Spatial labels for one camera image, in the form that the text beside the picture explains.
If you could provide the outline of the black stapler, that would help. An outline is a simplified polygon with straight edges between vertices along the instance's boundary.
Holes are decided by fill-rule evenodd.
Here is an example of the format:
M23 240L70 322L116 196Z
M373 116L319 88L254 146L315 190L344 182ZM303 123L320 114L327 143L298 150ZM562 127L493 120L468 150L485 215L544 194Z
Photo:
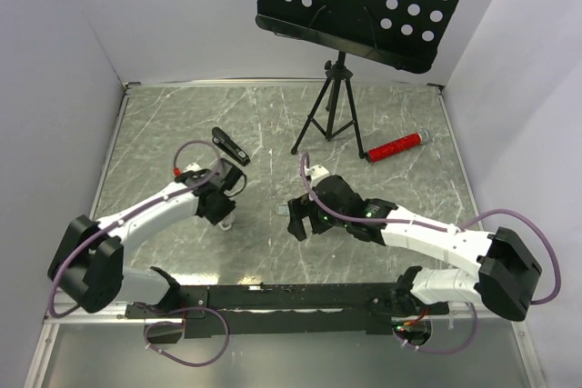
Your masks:
M215 126L211 130L213 144L242 166L250 164L250 156L223 129Z

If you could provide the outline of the white stapler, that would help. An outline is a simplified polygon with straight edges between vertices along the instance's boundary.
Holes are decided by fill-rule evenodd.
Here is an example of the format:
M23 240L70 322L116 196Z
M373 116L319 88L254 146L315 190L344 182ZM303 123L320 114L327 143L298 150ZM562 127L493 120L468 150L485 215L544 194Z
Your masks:
M221 220L217 225L222 231L227 232L232 228L234 222L235 222L235 215L229 214L223 220Z

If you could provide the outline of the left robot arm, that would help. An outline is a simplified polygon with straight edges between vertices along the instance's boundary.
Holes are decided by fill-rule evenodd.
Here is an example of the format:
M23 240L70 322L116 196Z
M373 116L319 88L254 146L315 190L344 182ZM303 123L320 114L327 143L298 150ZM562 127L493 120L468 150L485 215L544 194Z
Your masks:
M159 267L127 267L125 258L160 232L193 217L228 230L234 221L234 198L245 188L246 175L225 158L212 169L190 164L162 190L120 213L97 220L76 217L65 230L47 276L87 313L119 301L143 303L158 316L170 316L184 301L180 283Z

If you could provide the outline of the aluminium rail frame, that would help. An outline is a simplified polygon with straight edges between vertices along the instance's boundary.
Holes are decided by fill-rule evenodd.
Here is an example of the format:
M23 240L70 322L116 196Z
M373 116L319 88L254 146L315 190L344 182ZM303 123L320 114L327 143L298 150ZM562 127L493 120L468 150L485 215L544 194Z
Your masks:
M260 284L260 285L177 285L159 303L123 297L126 316L172 317L196 307L223 311L365 310L389 317L449 313L450 303L483 304L495 315L510 320L525 319L527 298L497 285L450 284L428 291L404 279L375 284Z

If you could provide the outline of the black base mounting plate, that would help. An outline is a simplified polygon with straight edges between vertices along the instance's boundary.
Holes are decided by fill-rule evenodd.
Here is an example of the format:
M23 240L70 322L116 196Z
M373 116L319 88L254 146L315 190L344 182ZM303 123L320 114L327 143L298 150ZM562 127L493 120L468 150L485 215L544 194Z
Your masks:
M207 310L196 307L192 311L182 310L172 317L144 317L128 319L153 319L185 323L185 337L208 338L224 332L222 323ZM267 333L334 333L364 332L368 334L391 334L392 322L407 317L389 317L365 310L300 310L300 311L223 311L215 310L225 319L231 334Z

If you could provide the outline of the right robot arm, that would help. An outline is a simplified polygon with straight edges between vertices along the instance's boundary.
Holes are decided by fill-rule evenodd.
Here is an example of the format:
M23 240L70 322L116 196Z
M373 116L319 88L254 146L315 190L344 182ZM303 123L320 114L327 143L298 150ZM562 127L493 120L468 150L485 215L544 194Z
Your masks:
M415 214L379 198L362 198L339 175L306 179L309 192L288 201L287 231L306 239L338 227L363 242L404 248L448 265L446 270L412 267L396 293L399 307L418 313L436 303L481 303L491 313L521 322L534 300L542 268L520 236L462 230Z

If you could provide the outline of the black tripod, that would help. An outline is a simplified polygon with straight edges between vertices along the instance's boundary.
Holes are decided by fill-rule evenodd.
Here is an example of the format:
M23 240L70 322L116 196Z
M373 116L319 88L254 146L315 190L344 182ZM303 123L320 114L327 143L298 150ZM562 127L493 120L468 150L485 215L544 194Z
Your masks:
M327 142L331 142L333 139L342 134L345 130L352 127L354 129L356 138L356 148L357 155L360 159L366 157L366 152L364 151L362 136L360 133L359 121L356 112L356 102L353 87L351 84L351 78L353 73L346 67L346 53L339 51L335 62L328 60L325 64L326 80L306 117L306 121L303 124L297 139L295 140L293 146L291 147L291 155L297 155L299 146L301 145L308 128L312 125L317 131L324 136ZM342 88L346 89L346 97L348 102L348 107L351 114L351 119L344 125L335 129L336 122L336 112L340 97L340 91ZM326 126L321 125L316 120L316 113L323 103L324 98L327 97L326 103Z

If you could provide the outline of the red glitter tube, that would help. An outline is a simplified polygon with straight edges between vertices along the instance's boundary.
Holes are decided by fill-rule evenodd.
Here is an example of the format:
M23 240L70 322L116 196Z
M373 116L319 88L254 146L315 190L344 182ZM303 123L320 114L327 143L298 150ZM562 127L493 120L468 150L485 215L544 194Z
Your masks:
M390 143L380 145L365 152L365 159L373 164L385 160L396 154L426 144L431 140L431 134L427 129L419 129L417 132L398 138Z

